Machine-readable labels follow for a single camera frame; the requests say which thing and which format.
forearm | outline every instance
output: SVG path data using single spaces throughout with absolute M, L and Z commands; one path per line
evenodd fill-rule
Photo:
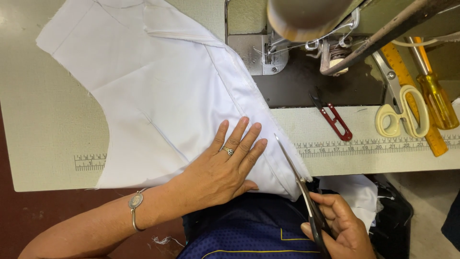
M 195 208 L 177 186 L 145 190 L 136 208 L 136 225 L 146 229 L 180 217 Z M 63 221 L 33 239 L 19 258 L 90 258 L 104 256 L 136 231 L 128 195 Z

red floor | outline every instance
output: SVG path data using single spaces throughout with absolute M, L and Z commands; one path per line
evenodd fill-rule
M 0 110 L 0 259 L 17 258 L 35 236 L 49 227 L 136 190 L 15 192 Z M 157 236 L 160 240 L 172 236 L 185 244 L 182 219 L 178 218 L 133 235 L 110 255 L 111 258 L 170 259 L 176 258 L 182 249 L 175 241 L 165 245 L 155 244 L 152 236 Z

ring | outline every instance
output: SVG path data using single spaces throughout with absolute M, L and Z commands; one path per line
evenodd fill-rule
M 227 151 L 227 153 L 228 153 L 229 156 L 233 155 L 233 149 L 230 149 L 230 148 L 228 148 L 228 147 L 223 147 L 222 149 L 225 150 L 225 151 Z

silver bangle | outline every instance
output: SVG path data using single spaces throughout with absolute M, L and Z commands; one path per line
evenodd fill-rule
M 144 230 L 140 230 L 138 229 L 138 227 L 136 226 L 136 213 L 135 213 L 135 209 L 141 204 L 142 202 L 142 199 L 144 198 L 141 194 L 141 192 L 147 190 L 148 188 L 144 188 L 140 191 L 137 191 L 136 194 L 129 200 L 128 202 L 128 206 L 131 208 L 131 215 L 132 215 L 132 226 L 134 227 L 134 230 L 136 230 L 136 232 L 141 232 L 141 231 L 144 231 Z

yellow ruler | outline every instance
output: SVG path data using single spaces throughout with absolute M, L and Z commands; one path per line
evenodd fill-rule
M 398 50 L 396 49 L 396 46 L 393 45 L 393 43 L 388 43 L 385 45 L 383 48 L 381 48 L 383 54 L 385 55 L 386 60 L 388 61 L 388 64 L 391 66 L 391 68 L 395 71 L 396 75 L 399 78 L 399 84 L 401 86 L 403 85 L 412 85 L 416 86 L 415 82 L 413 81 L 412 77 L 409 74 L 409 71 L 407 70 L 406 65 L 403 62 L 403 59 L 399 55 Z M 415 103 L 415 99 L 412 96 L 412 94 L 408 93 L 406 95 L 407 102 L 409 104 L 409 107 L 414 114 L 415 119 L 417 120 L 417 123 L 420 124 L 420 115 L 419 115 L 419 110 L 417 108 L 417 104 Z M 437 129 L 434 119 L 430 115 L 430 130 L 425 136 L 426 142 L 431 148 L 431 151 L 433 151 L 433 154 L 435 157 L 438 157 L 444 153 L 446 153 L 449 148 L 447 147 L 446 143 L 444 142 L 443 137 L 441 136 L 441 133 L 439 133 L 439 130 Z

